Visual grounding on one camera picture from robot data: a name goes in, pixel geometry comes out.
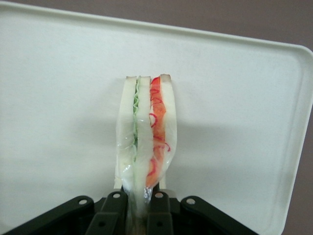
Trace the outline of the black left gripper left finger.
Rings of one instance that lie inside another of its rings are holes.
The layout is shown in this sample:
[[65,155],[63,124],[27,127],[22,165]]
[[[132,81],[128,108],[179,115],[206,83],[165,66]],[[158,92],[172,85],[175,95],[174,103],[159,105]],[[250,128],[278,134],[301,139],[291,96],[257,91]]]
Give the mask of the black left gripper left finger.
[[114,190],[98,202],[81,195],[5,232],[6,235],[124,235],[128,197]]

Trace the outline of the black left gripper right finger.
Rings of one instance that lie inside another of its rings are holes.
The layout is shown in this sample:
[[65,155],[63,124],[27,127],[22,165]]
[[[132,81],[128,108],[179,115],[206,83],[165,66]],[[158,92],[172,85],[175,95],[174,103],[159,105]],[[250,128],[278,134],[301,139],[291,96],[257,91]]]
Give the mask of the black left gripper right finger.
[[169,190],[153,188],[148,235],[255,235],[252,229],[197,196],[179,201]]

